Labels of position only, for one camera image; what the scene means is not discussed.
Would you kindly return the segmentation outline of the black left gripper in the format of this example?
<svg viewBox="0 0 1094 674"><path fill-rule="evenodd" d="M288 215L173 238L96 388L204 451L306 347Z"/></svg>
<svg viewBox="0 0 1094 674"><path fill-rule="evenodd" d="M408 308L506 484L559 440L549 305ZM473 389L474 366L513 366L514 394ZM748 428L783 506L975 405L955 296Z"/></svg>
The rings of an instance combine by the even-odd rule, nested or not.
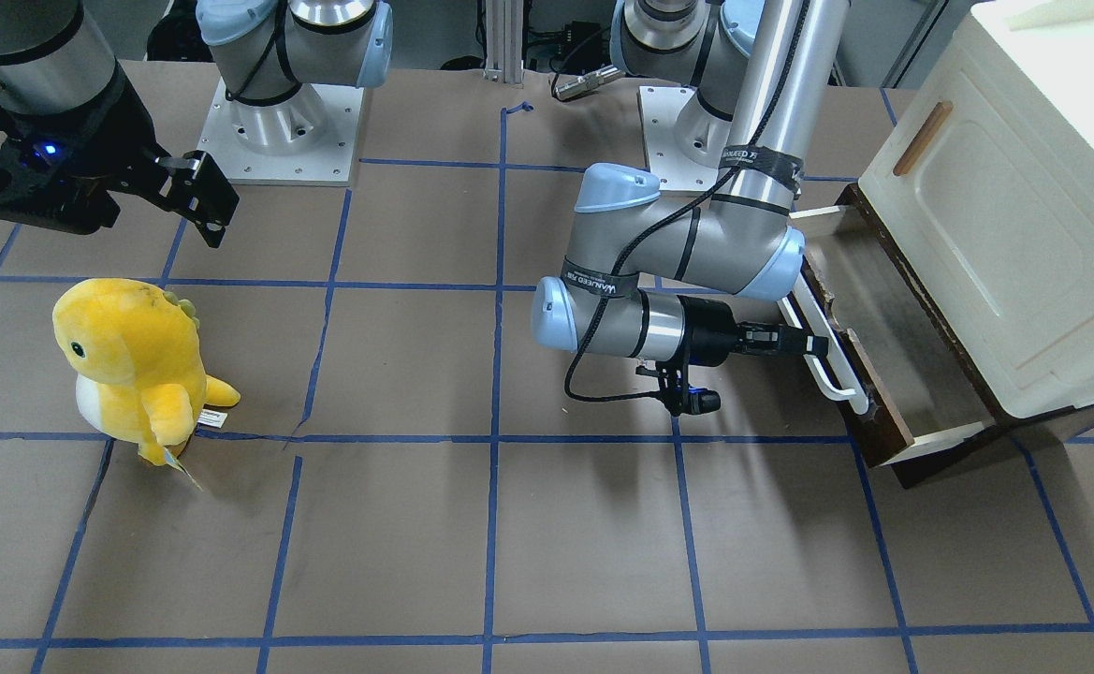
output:
<svg viewBox="0 0 1094 674"><path fill-rule="evenodd" d="M721 367L738 342L737 323L729 304L679 297L683 332L678 356L695 367ZM825 357L827 337L795 326L740 323L740 355L755 357Z"/></svg>

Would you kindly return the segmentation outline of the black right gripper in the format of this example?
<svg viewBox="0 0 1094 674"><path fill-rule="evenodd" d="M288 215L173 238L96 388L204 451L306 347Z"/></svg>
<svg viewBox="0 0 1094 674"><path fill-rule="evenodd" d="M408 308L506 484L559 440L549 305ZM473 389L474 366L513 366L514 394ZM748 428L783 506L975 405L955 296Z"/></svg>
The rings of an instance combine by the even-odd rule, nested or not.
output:
<svg viewBox="0 0 1094 674"><path fill-rule="evenodd" d="M158 146L152 118L120 65L98 95L72 111L0 106L0 219L93 234L123 212L109 191L179 214L213 249L240 201L212 154L168 156Z"/></svg>

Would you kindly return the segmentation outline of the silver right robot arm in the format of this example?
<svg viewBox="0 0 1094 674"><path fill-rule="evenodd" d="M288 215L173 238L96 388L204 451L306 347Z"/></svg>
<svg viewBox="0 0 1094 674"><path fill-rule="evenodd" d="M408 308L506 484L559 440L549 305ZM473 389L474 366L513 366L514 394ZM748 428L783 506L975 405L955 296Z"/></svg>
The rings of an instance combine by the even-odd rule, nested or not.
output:
<svg viewBox="0 0 1094 674"><path fill-rule="evenodd" d="M384 1L199 1L196 22L241 146L271 156L328 136L316 86L379 88ZM238 195L208 151L158 144L152 116L80 1L0 1L0 219L89 235L113 191L186 218L220 246Z"/></svg>

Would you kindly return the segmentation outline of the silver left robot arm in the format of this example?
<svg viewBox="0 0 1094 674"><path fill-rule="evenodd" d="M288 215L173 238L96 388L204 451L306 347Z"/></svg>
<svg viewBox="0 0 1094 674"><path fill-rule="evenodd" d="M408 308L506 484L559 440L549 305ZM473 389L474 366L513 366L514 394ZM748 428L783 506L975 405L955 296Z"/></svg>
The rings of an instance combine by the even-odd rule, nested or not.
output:
<svg viewBox="0 0 1094 674"><path fill-rule="evenodd" d="M688 154L713 167L693 197L654 172L595 163L582 175L562 268L542 278L535 341L572 353L722 363L738 336L721 301L642 290L641 274L778 301L802 269L790 225L847 1L620 1L622 71L693 88L710 129Z"/></svg>

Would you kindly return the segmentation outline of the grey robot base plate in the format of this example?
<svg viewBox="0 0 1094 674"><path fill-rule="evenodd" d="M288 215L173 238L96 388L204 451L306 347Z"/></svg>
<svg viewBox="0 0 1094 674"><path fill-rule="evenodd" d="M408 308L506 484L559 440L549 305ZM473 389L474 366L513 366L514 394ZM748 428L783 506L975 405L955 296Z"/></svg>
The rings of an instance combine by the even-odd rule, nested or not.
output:
<svg viewBox="0 0 1094 674"><path fill-rule="evenodd" d="M225 82L218 81L198 148L231 183L349 187L369 93L306 84L293 98L253 107L229 101Z"/></svg>

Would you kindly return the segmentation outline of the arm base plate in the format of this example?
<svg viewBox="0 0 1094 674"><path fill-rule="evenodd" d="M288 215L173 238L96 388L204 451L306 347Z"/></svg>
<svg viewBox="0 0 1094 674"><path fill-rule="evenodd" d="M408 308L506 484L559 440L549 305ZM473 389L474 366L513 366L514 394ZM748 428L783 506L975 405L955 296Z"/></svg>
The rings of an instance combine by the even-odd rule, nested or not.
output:
<svg viewBox="0 0 1094 674"><path fill-rule="evenodd" d="M713 186L730 121L705 111L699 90L645 85L639 89L648 171L666 195L697 195Z"/></svg>

